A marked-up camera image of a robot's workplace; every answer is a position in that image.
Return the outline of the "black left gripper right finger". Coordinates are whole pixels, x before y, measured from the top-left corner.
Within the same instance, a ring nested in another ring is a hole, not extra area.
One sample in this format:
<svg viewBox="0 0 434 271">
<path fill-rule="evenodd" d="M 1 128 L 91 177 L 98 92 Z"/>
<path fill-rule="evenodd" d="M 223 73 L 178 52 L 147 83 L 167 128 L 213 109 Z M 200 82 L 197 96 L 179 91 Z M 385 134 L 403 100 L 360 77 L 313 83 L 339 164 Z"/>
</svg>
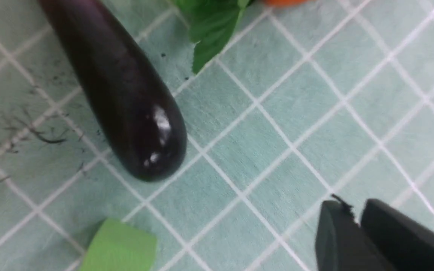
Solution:
<svg viewBox="0 0 434 271">
<path fill-rule="evenodd" d="M 434 232 L 380 199 L 368 199 L 361 229 L 398 271 L 434 271 Z"/>
</svg>

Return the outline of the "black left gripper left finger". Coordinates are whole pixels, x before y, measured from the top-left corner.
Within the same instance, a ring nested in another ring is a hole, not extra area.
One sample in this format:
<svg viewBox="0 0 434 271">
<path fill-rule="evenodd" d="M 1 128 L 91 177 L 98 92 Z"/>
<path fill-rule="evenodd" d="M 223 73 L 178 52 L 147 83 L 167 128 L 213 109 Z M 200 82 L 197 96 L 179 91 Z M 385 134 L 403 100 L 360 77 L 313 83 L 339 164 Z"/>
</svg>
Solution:
<svg viewBox="0 0 434 271">
<path fill-rule="evenodd" d="M 332 195 L 321 204 L 315 254 L 319 271 L 393 271 L 355 221 L 353 206 Z"/>
</svg>

